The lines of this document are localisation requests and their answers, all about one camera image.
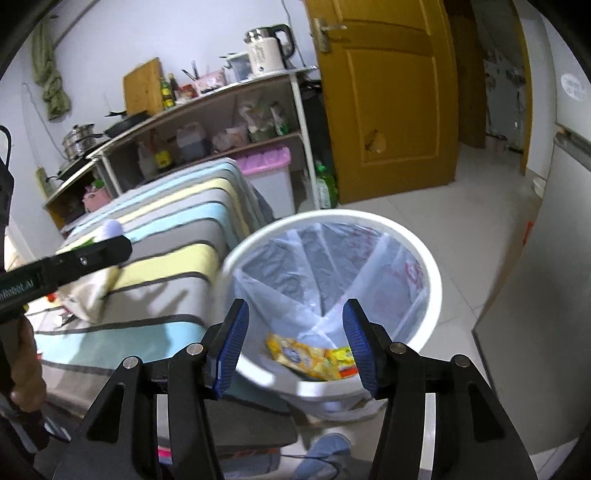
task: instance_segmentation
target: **refrigerator door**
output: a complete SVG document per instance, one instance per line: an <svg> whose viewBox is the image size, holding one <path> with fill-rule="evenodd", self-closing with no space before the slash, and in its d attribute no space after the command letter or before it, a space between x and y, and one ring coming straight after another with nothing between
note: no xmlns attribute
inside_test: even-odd
<svg viewBox="0 0 591 480"><path fill-rule="evenodd" d="M543 20L556 74L556 122L591 142L591 83L560 34Z"/></svg>
<svg viewBox="0 0 591 480"><path fill-rule="evenodd" d="M530 454L578 438L591 413L591 149L558 134L544 201L474 333Z"/></svg>

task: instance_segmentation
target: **stainless steel pot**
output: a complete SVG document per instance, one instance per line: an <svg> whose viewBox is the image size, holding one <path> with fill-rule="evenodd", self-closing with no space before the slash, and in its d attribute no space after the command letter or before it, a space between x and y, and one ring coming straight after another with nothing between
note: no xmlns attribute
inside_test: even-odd
<svg viewBox="0 0 591 480"><path fill-rule="evenodd" d="M96 137L100 135L95 134L94 127L94 124L74 125L74 128L64 137L61 144L69 160L73 160L96 145Z"/></svg>

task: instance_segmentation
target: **white trash can rim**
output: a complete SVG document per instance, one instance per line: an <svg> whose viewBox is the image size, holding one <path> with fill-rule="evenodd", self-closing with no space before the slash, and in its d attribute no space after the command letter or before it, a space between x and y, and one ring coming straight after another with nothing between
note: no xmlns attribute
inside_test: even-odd
<svg viewBox="0 0 591 480"><path fill-rule="evenodd" d="M425 244L410 230L393 220L358 210L316 210L313 212L299 213L271 223L247 237L226 257L217 275L213 288L213 323L223 321L226 315L226 297L231 286L233 272L245 258L286 230L310 225L311 223L329 222L352 223L373 228L378 232L387 233L415 256L423 269L423 274L427 279L429 288L429 299L423 321L408 341L410 348L416 352L420 352L435 329L439 314L441 313L443 288L437 263ZM294 382L292 379L282 381L277 375L261 368L242 354L238 359L236 371L262 388L273 390L279 394L295 395L311 401L329 401L363 390L359 375L327 382L305 380Z"/></svg>

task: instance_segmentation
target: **kettle handle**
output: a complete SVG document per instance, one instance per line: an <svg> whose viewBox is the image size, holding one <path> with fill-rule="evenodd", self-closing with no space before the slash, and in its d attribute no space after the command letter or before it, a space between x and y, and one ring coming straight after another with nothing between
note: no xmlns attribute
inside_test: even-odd
<svg viewBox="0 0 591 480"><path fill-rule="evenodd" d="M277 39L277 43L279 45L279 53L280 53L283 61L286 61L286 60L292 58L293 54L296 52L296 48L295 48L296 41L294 39L291 28L285 24L279 24L279 25L273 25L269 29L273 33L273 36ZM288 42L288 47L289 47L289 50L287 51L287 53L283 53L283 48L281 46L281 41L279 40L279 37L277 37L277 32L283 32L285 34L285 36L287 37L287 42Z"/></svg>

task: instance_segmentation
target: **wooden cutting board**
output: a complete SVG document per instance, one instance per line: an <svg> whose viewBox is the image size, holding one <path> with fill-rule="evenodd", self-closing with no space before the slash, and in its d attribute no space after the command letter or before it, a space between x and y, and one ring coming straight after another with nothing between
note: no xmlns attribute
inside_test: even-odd
<svg viewBox="0 0 591 480"><path fill-rule="evenodd" d="M123 77L125 110L129 116L147 110L150 115L164 110L160 91L162 65L155 58Z"/></svg>

